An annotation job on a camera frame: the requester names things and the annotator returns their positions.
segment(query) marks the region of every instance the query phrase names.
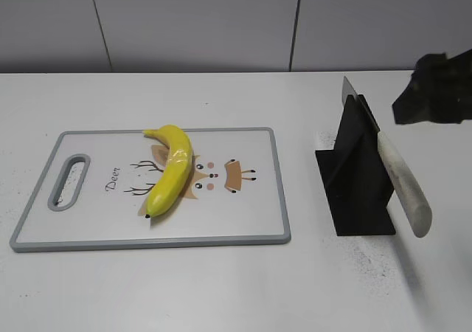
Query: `black knife holder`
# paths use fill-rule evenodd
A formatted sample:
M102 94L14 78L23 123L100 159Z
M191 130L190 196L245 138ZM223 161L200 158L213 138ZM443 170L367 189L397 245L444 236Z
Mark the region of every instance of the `black knife holder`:
M316 151L316 159L338 236L394 235L386 210L393 186L359 97L347 97L334 149Z

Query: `white cutting board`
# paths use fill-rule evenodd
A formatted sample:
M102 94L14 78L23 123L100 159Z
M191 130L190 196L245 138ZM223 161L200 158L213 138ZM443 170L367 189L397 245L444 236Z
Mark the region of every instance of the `white cutting board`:
M195 155L192 181L168 214L153 219L138 215L147 197L138 194L145 191L126 191L146 189L159 180L162 173L153 164L164 169L162 144L145 138L141 131L61 134L11 246L17 252L31 252L289 241L272 130L186 132ZM66 210L51 210L48 199L61 168L79 153L89 156L90 164L77 200Z

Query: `kitchen knife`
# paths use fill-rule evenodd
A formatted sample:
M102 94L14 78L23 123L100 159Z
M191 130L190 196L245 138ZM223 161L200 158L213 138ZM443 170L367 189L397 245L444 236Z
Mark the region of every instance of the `kitchen knife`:
M374 129L377 131L378 154L397 192L413 233L418 238L424 237L431 227L432 211L420 185L403 157L398 153L387 135L378 127L364 96L357 94L349 80L344 77L341 96L343 105L346 103L348 95L352 95L358 105L368 114Z

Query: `banana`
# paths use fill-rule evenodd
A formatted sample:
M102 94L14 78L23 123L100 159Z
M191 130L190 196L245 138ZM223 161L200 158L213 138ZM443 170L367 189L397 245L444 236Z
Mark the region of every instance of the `banana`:
M164 173L147 197L146 218L167 212L184 188L192 170L192 144L189 137L175 125L143 131L169 148Z

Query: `knife handle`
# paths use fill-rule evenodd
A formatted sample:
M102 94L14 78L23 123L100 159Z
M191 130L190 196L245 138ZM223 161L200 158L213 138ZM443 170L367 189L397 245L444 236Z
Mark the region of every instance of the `knife handle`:
M377 133L377 149L413 233L418 238L424 237L431 227L433 215L420 185L383 131Z

